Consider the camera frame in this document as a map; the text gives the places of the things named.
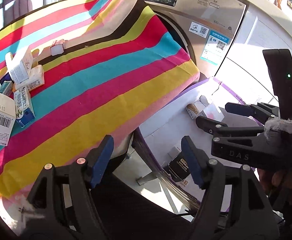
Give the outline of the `person's right hand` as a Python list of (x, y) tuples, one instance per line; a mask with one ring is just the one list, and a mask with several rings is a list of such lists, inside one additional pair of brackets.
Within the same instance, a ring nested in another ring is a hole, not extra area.
[(286, 187), (292, 191), (292, 170), (273, 173), (258, 168), (257, 172), (259, 182), (266, 194), (270, 193), (272, 187), (279, 187), (280, 183), (282, 183), (282, 187)]

